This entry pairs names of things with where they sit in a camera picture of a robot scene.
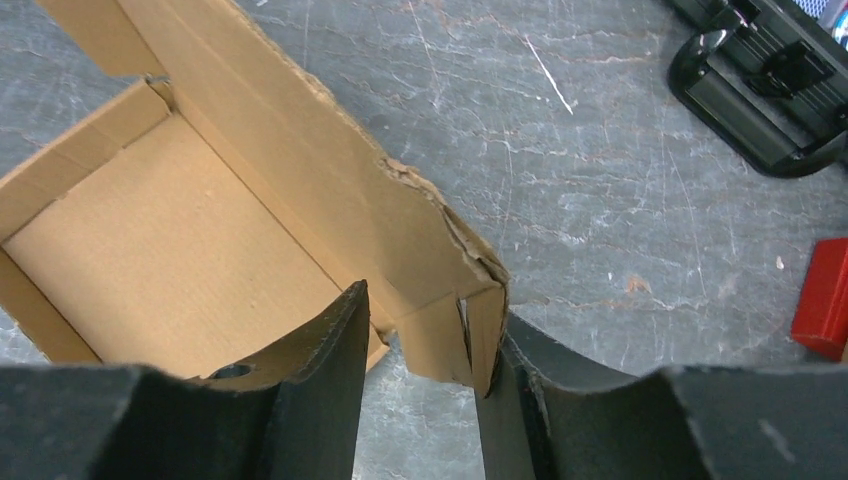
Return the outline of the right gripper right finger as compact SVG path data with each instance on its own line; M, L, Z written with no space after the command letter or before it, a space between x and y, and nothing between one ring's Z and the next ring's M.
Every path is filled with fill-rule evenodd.
M847 368L672 365L632 376L511 316L476 401L489 479L843 479Z

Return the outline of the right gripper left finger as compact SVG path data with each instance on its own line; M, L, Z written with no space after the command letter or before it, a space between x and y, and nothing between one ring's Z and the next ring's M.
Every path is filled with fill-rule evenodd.
M359 280L206 378L144 365L1 370L5 479L348 479L370 334Z

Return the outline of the cardboard box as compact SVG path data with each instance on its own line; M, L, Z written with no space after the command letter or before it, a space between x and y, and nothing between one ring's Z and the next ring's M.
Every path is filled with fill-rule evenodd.
M350 284L368 360L489 391L508 273L232 1L46 1L132 85L1 181L1 306L52 361L204 377Z

